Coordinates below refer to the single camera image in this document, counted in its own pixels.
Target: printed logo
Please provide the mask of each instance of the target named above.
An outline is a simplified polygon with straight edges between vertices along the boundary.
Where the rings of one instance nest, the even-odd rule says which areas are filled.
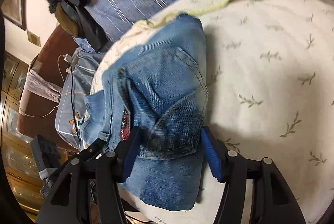
[[[84,118],[80,118],[78,112],[75,112],[74,117],[76,119],[76,125],[74,122],[74,119],[70,120],[69,123],[72,124],[72,134],[76,134],[76,126],[78,128],[78,131],[80,131],[80,127],[84,122]]]

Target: cream blanket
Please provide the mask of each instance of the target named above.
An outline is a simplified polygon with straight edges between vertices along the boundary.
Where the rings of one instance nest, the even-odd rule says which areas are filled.
[[[111,64],[144,44],[175,14],[199,16],[207,36],[206,125],[243,157],[273,159],[306,222],[316,223],[334,197],[333,3],[230,1],[179,0],[151,23],[137,22],[104,57],[91,94],[102,89],[101,75]],[[224,184],[212,177],[207,165],[202,177],[191,211],[169,212],[123,189],[120,193],[156,223],[213,223]],[[251,183],[243,223],[248,223]]]

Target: denim jeans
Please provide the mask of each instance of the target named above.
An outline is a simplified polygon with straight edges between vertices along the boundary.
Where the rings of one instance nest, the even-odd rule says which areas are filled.
[[[147,204],[171,211],[195,203],[203,160],[198,146],[206,113],[205,37],[201,22],[188,15],[136,46],[102,76],[103,91],[86,99],[90,118],[82,138],[108,141],[113,150],[126,124],[142,128],[139,155],[125,189]]]

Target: black cable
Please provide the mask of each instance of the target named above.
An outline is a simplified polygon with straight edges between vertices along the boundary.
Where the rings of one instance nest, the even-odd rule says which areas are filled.
[[[153,222],[152,220],[151,220],[151,221],[141,221],[141,220],[139,220],[139,219],[137,219],[137,218],[134,218],[134,217],[132,217],[132,216],[127,215],[126,213],[124,213],[124,214],[125,214],[125,216],[130,217],[130,218],[132,218],[133,220],[136,220],[136,221],[138,221],[138,222],[140,222],[140,223],[152,223],[152,222]]]
[[[80,143],[81,143],[81,140],[80,140],[80,137],[79,137],[79,131],[78,131],[78,126],[76,124],[76,115],[75,115],[75,112],[74,112],[74,105],[73,105],[73,99],[72,99],[72,94],[73,94],[73,83],[74,83],[74,79],[73,79],[73,70],[72,70],[72,64],[70,64],[70,67],[71,67],[71,76],[72,76],[72,85],[71,85],[71,105],[72,105],[72,113],[73,113],[73,120],[74,120],[74,126],[76,128],[76,136],[78,137],[79,139],[79,146],[80,146]]]

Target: glass cabinet door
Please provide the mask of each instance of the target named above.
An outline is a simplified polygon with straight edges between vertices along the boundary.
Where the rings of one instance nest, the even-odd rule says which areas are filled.
[[[6,93],[8,92],[10,82],[13,78],[15,69],[17,67],[18,60],[9,56],[8,54],[5,55],[5,62],[3,66],[3,75],[2,75],[2,90]]]
[[[0,100],[0,116],[3,113],[3,108],[5,107],[5,102],[6,102],[7,96],[5,94],[1,93],[1,100]]]
[[[40,194],[40,188],[33,186],[27,182],[23,182],[11,174],[7,175],[8,182],[12,192],[25,210],[31,211],[33,213],[38,213],[44,200]]]
[[[16,137],[22,140],[25,143],[30,143],[32,140],[31,137],[23,135],[17,131],[17,119],[18,119],[18,111],[15,110],[12,106],[8,106],[8,115],[7,115],[7,134]]]
[[[6,165],[29,177],[39,179],[36,162],[30,155],[25,155],[14,148],[7,147]]]
[[[16,99],[20,98],[24,88],[25,78],[27,77],[27,73],[28,73],[28,65],[24,64],[23,62],[20,62],[15,71],[12,82],[10,84],[8,92],[9,95],[13,96]]]

